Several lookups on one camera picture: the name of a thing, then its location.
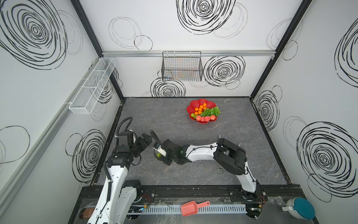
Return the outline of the red flower-shaped fruit bowl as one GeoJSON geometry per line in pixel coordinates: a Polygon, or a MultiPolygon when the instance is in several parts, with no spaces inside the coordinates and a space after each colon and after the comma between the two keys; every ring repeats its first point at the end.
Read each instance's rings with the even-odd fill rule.
{"type": "MultiPolygon", "coordinates": [[[[215,104],[214,102],[212,102],[212,101],[209,101],[209,100],[206,100],[206,99],[199,99],[199,100],[193,100],[193,101],[191,101],[191,103],[190,103],[190,105],[187,107],[187,109],[186,109],[186,111],[188,112],[188,116],[189,116],[189,118],[191,119],[191,120],[193,120],[193,121],[197,121],[196,119],[193,119],[192,117],[191,117],[191,114],[192,113],[194,113],[194,112],[196,112],[194,109],[196,108],[196,107],[198,107],[199,108],[199,106],[200,105],[203,105],[203,103],[207,103],[207,108],[213,108],[213,107],[216,107],[217,106],[217,104],[215,104]]],[[[207,124],[207,123],[209,123],[209,122],[202,122],[202,121],[197,121],[198,123],[200,123],[200,124],[207,124]]]]}

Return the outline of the green fake grape bunch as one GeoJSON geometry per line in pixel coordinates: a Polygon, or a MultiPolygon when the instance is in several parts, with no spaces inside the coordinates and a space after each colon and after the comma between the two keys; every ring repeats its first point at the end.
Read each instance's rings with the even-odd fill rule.
{"type": "Polygon", "coordinates": [[[219,116],[221,113],[220,109],[218,106],[216,107],[213,107],[213,108],[207,108],[206,110],[203,110],[200,114],[200,116],[212,116],[212,115],[215,115],[215,116],[219,116]]]}

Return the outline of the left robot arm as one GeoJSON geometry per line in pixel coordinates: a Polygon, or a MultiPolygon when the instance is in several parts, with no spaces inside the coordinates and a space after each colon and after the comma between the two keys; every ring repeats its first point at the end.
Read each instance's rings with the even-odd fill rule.
{"type": "Polygon", "coordinates": [[[124,223],[133,202],[141,197],[140,181],[126,180],[129,168],[151,143],[152,137],[146,133],[138,137],[129,130],[117,135],[116,146],[103,163],[106,182],[88,224],[124,223]]]}

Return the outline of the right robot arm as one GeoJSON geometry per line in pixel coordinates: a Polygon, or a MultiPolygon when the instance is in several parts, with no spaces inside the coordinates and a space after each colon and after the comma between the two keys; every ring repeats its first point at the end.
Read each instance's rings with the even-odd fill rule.
{"type": "Polygon", "coordinates": [[[153,150],[154,156],[168,166],[172,162],[184,165],[195,161],[216,161],[220,165],[220,169],[237,177],[245,200],[263,200],[263,190],[249,168],[246,151],[224,138],[201,146],[179,146],[166,140],[163,143],[155,142],[153,150]]]}

